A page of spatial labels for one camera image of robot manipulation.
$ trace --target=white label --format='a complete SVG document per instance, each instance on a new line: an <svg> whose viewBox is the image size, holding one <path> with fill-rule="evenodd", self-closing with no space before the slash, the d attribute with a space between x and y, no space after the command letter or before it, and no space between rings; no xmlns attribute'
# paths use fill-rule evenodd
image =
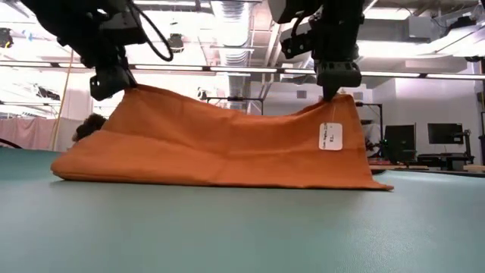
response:
<svg viewBox="0 0 485 273"><path fill-rule="evenodd" d="M341 124L323 123L320 125L320 149L340 151L343 148L343 128Z"/></svg>

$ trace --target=table surface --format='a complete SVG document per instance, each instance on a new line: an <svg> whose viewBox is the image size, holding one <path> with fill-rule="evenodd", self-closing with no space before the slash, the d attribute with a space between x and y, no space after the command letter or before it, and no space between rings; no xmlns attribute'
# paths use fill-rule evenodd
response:
<svg viewBox="0 0 485 273"><path fill-rule="evenodd" d="M60 181L0 148L0 272L485 272L485 181L388 171L394 192Z"/></svg>

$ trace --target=orange fabric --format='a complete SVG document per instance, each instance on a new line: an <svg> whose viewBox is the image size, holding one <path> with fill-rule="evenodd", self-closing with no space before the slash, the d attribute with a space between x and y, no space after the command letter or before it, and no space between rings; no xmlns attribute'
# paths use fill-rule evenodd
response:
<svg viewBox="0 0 485 273"><path fill-rule="evenodd" d="M343 125L341 151L318 148L320 124L331 121ZM67 180L392 189L372 180L351 96L270 117L140 85L127 90L105 126L61 155L52 170Z"/></svg>

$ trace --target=computer monitor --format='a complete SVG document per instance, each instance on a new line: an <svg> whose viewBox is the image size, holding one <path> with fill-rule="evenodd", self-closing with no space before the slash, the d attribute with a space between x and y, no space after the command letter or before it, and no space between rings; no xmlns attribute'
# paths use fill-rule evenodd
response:
<svg viewBox="0 0 485 273"><path fill-rule="evenodd" d="M462 124L428 124L430 144L463 144Z"/></svg>
<svg viewBox="0 0 485 273"><path fill-rule="evenodd" d="M387 125L384 139L387 141L388 156L400 162L410 162L416 156L416 138L414 125Z"/></svg>

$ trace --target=teal tabletop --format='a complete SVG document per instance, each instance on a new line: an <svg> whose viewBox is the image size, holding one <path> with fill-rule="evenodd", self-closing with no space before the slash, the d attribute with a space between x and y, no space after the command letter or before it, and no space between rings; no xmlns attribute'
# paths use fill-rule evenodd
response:
<svg viewBox="0 0 485 273"><path fill-rule="evenodd" d="M67 182L0 148L0 273L485 272L485 180L393 192Z"/></svg>

